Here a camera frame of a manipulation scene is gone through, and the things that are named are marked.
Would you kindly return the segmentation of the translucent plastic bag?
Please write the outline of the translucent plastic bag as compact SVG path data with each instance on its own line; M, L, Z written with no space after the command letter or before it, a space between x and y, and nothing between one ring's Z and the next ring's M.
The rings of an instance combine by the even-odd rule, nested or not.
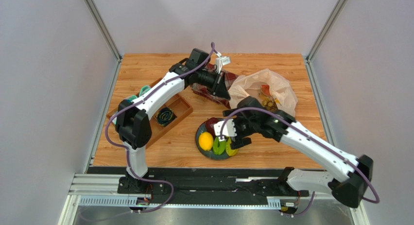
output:
M261 85L269 85L271 97L278 100L278 110L282 110L291 116L295 116L295 108L298 103L291 84L280 74L269 69L263 69L250 75L239 76L230 89L230 107L236 108L243 99L251 96L261 104Z

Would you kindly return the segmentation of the yellow fake banana piece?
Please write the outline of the yellow fake banana piece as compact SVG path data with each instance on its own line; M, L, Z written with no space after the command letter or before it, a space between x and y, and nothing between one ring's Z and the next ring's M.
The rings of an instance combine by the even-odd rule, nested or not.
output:
M238 149L232 149L231 144L232 144L232 139L228 138L226 141L226 146L225 146L225 151L228 156L234 156L238 153Z

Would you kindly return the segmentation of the red fake watermelon slice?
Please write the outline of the red fake watermelon slice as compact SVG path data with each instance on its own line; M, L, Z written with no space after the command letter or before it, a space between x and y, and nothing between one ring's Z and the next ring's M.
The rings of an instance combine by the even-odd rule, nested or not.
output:
M271 93L270 93L270 86L269 85L261 85L260 90L261 90L261 93L264 96L267 96L267 97L271 97L272 96Z

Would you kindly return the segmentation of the green fake fruit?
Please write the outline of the green fake fruit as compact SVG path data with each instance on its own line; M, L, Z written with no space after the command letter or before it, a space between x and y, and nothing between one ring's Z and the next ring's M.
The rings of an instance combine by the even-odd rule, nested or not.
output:
M213 143L213 152L216 155L222 155L225 151L225 147L226 147L226 140L225 139L220 139L219 137L216 137L214 139L214 143Z

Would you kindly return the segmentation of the dark red fake fruit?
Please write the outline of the dark red fake fruit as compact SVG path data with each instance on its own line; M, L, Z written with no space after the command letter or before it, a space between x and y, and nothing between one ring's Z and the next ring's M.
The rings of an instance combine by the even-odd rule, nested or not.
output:
M217 124L220 120L218 118L210 118L205 122L206 131L210 133L213 137L216 136L214 131L214 125Z

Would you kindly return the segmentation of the yellow fake fruit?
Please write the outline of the yellow fake fruit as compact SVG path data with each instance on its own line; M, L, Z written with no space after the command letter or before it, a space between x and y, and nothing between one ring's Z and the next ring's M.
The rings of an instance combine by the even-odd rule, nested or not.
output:
M209 132L203 132L198 138L198 145L204 151L210 151L214 144L214 138Z

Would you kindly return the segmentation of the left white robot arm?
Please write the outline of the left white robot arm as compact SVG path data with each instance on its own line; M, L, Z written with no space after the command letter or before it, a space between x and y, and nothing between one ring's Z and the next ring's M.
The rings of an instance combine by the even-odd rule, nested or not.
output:
M121 189L141 193L149 187L145 155L152 136L150 120L169 99L193 84L205 86L213 96L230 99L222 70L230 62L230 57L215 50L207 53L195 48L188 58L172 65L148 92L119 104L114 115L115 130L127 152L127 173L120 181Z

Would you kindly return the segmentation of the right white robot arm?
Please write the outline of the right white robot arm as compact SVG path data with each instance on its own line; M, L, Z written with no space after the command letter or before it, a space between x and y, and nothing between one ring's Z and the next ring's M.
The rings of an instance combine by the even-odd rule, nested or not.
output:
M223 127L215 128L215 132L220 137L234 138L233 149L251 144L250 135L260 134L298 150L324 168L323 171L285 168L279 180L293 190L331 194L350 208L357 208L362 200L380 202L371 183L374 161L369 156L356 157L334 147L293 116L282 110L268 111L251 96L237 108L223 111L223 116Z

